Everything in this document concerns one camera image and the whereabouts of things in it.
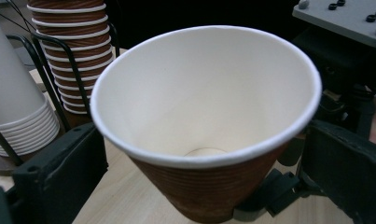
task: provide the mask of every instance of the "table surface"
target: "table surface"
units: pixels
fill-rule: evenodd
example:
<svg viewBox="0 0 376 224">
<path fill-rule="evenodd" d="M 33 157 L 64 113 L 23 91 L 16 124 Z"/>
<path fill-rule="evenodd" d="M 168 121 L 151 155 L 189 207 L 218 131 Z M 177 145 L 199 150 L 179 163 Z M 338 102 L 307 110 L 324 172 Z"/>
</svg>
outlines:
<svg viewBox="0 0 376 224">
<path fill-rule="evenodd" d="M 41 82 L 36 71 L 31 74 L 35 81 Z M 105 149 L 108 171 L 80 210 L 74 224 L 196 223 L 183 217 L 122 151 L 106 140 Z M 279 163 L 275 163 L 274 168 L 282 173 L 296 171 L 296 167 L 284 167 Z M 10 189 L 13 186 L 11 177 L 0 176 L 0 186 L 4 190 Z M 265 213 L 252 222 L 232 219 L 225 223 L 353 224 L 353 221 L 329 198 L 309 196 L 297 199 L 276 217 Z"/>
</svg>

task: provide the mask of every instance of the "cup bottom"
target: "cup bottom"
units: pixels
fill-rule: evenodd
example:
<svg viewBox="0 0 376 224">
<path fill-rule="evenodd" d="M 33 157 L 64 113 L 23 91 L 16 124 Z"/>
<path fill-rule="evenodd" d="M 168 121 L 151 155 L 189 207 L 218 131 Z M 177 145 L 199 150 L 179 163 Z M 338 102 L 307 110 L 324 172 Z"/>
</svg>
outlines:
<svg viewBox="0 0 376 224">
<path fill-rule="evenodd" d="M 221 223 L 231 219 L 234 207 L 255 191 L 285 147 L 249 161 L 206 169 L 164 167 L 131 159 L 185 217 L 200 223 Z"/>
</svg>

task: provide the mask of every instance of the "stack of paper cups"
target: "stack of paper cups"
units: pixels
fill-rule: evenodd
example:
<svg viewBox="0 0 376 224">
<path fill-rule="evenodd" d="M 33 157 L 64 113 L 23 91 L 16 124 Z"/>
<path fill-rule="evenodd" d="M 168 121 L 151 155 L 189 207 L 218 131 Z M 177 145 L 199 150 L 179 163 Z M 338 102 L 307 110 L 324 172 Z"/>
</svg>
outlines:
<svg viewBox="0 0 376 224">
<path fill-rule="evenodd" d="M 0 28 L 0 132 L 18 155 L 53 140 L 59 122 Z M 0 146 L 0 155 L 7 156 Z"/>
<path fill-rule="evenodd" d="M 84 89 L 91 98 L 91 90 L 103 70 L 113 61 L 111 37 L 101 0 L 73 3 L 71 1 L 30 0 L 36 32 L 62 40 L 77 62 Z M 87 114 L 72 65 L 60 46 L 42 42 L 46 57 L 62 96 L 63 106 L 73 114 Z"/>
</svg>

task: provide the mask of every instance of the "white paper cup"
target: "white paper cup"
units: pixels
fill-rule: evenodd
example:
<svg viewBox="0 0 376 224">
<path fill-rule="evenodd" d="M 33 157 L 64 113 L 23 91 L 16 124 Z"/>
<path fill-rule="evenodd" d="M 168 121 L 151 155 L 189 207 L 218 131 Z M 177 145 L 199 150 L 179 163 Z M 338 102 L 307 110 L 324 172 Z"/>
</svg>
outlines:
<svg viewBox="0 0 376 224">
<path fill-rule="evenodd" d="M 33 153 L 47 146 L 52 140 L 54 140 L 54 138 L 57 136 L 59 131 L 60 131 L 60 124 L 56 123 L 54 126 L 51 127 L 51 130 L 49 132 L 43 134 L 43 138 L 37 141 L 34 141 L 30 146 L 23 146 L 23 147 L 12 146 L 12 147 L 19 156 Z M 6 152 L 2 148 L 0 148 L 0 156 L 7 157 Z"/>
<path fill-rule="evenodd" d="M 44 102 L 42 92 L 0 29 L 0 125 L 29 117 Z"/>
<path fill-rule="evenodd" d="M 29 127 L 34 122 L 36 122 L 40 118 L 40 115 L 43 114 L 48 109 L 48 106 L 49 106 L 48 99 L 46 98 L 45 95 L 43 95 L 43 97 L 45 100 L 44 104 L 42 104 L 34 113 L 30 114 L 29 116 L 23 119 L 15 120 L 13 122 L 0 125 L 0 132 L 11 133 L 16 130 Z"/>
<path fill-rule="evenodd" d="M 7 140 L 15 140 L 15 139 L 22 139 L 25 138 L 28 134 L 35 132 L 35 130 L 40 129 L 45 124 L 43 123 L 47 117 L 49 117 L 53 113 L 53 111 L 44 110 L 40 115 L 35 117 L 34 119 L 30 120 L 27 125 L 15 127 L 10 130 L 4 130 L 0 131 L 1 134 L 7 139 Z"/>
<path fill-rule="evenodd" d="M 309 57 L 278 36 L 193 27 L 117 57 L 97 79 L 91 115 L 179 212 L 218 223 L 311 120 L 321 89 Z"/>
<path fill-rule="evenodd" d="M 54 126 L 54 122 L 52 122 L 51 114 L 48 114 L 47 116 L 41 118 L 40 125 L 33 126 L 24 133 L 4 137 L 13 147 L 24 147 L 25 145 L 34 142 L 35 139 L 40 139 L 41 134 L 43 134 L 51 126 Z"/>
</svg>

